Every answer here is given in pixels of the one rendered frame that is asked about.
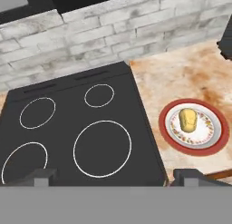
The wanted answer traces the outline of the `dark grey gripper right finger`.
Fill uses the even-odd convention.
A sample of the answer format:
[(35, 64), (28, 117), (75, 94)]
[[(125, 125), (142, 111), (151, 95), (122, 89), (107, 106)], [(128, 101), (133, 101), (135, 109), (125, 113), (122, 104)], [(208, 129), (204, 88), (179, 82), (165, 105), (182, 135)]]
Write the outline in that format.
[(173, 185), (179, 187), (228, 186), (228, 183), (210, 179), (196, 169), (175, 169), (173, 176)]

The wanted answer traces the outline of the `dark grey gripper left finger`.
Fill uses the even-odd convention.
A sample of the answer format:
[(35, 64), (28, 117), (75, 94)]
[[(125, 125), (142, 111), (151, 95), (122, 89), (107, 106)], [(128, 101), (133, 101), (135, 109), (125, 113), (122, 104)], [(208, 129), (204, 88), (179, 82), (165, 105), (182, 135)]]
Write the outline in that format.
[(22, 179), (7, 182), (7, 187), (49, 187), (57, 179), (57, 169), (37, 169)]

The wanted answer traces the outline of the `yellow potato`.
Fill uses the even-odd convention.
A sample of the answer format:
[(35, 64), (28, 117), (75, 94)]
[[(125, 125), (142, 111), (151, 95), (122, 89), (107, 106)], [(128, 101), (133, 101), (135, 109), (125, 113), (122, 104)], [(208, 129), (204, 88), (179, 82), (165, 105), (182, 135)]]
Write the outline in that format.
[(197, 128), (197, 113), (192, 109), (182, 109), (179, 112), (180, 128), (184, 132), (190, 133)]

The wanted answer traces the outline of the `black microwave oven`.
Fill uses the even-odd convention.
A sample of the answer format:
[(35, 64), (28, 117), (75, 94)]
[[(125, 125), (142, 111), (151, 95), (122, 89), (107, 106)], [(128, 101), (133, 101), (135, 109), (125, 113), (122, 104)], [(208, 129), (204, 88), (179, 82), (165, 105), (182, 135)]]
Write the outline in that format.
[(232, 61), (232, 23), (228, 22), (225, 32), (220, 41), (217, 42), (217, 47), (221, 55)]

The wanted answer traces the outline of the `red rimmed floral plate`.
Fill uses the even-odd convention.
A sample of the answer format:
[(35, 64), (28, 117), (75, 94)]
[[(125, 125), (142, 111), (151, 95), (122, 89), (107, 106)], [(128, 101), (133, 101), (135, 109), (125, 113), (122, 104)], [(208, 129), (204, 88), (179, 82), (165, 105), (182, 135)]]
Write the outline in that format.
[[(183, 131), (180, 115), (196, 114), (194, 131)], [(179, 99), (167, 104), (159, 115), (159, 131), (174, 149), (192, 156), (209, 156), (221, 151), (229, 139), (224, 115), (212, 105), (197, 99)]]

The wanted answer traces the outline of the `black hob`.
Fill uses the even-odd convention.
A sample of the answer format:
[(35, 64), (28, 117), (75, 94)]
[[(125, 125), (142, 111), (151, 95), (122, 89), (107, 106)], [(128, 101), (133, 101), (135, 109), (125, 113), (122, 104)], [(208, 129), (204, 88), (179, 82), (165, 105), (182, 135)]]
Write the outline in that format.
[(167, 178), (130, 67), (75, 73), (8, 92), (0, 186), (40, 171), (55, 186), (161, 186)]

